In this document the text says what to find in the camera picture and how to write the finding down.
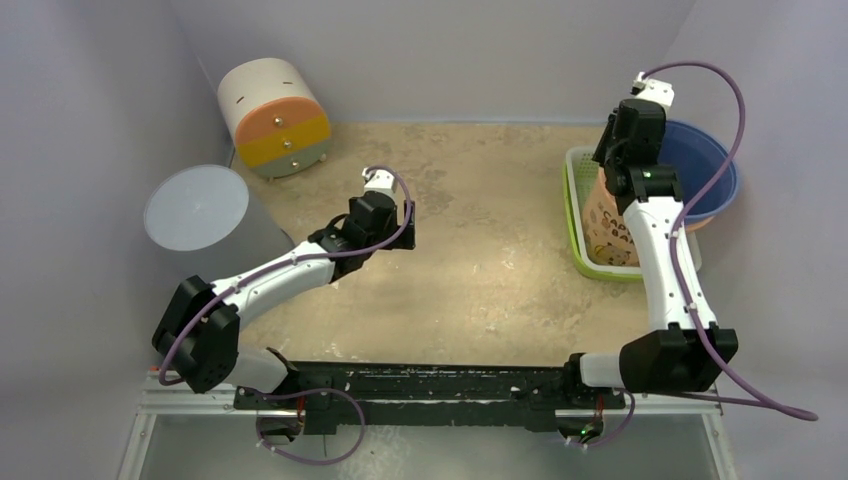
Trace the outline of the large grey plastic bucket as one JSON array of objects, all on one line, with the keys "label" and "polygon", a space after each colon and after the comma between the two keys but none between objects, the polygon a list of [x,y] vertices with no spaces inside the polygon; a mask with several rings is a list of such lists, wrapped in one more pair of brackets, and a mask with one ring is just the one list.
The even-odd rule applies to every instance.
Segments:
[{"label": "large grey plastic bucket", "polygon": [[206,281],[247,272],[295,247],[245,180],[220,165],[166,179],[148,199],[143,220],[173,268]]}]

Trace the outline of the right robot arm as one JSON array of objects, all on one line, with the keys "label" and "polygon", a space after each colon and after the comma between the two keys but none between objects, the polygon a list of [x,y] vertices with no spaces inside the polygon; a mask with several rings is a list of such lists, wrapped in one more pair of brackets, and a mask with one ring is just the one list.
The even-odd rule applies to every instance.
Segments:
[{"label": "right robot arm", "polygon": [[634,241],[645,286],[649,333],[616,354],[575,354],[579,369],[564,376],[561,392],[576,407],[601,388],[631,393],[707,391],[738,350],[734,330],[718,326],[703,294],[682,221],[684,196],[676,170],[658,161],[666,110],[626,99],[608,119],[594,159],[603,189]]}]

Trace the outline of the orange capybara bucket blue rim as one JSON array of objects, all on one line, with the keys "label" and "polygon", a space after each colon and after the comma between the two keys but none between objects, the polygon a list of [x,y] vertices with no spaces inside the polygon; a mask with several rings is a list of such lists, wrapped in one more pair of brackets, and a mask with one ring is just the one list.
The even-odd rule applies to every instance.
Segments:
[{"label": "orange capybara bucket blue rim", "polygon": [[[586,276],[635,280],[640,269],[633,239],[613,198],[594,190],[603,186],[600,167],[592,159],[594,151],[592,146],[570,149],[563,167],[572,255]],[[685,201],[690,201],[718,171],[725,157],[724,147],[702,130],[678,121],[667,124],[659,162],[677,170]],[[730,165],[687,214],[684,226],[696,268],[701,258],[695,231],[729,207],[739,187],[736,168]]]}]

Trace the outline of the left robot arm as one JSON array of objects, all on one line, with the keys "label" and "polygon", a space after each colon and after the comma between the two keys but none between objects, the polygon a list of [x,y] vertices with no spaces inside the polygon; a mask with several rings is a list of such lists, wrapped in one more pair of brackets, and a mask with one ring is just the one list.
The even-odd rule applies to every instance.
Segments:
[{"label": "left robot arm", "polygon": [[206,282],[183,280],[157,326],[152,344],[163,361],[163,386],[186,384],[206,393],[222,383],[259,391],[272,408],[297,399],[293,366],[266,347],[247,350],[241,330],[252,320],[309,290],[359,270],[379,250],[415,247],[416,205],[374,191],[353,197],[349,211],[315,231],[291,252],[253,270]]}]

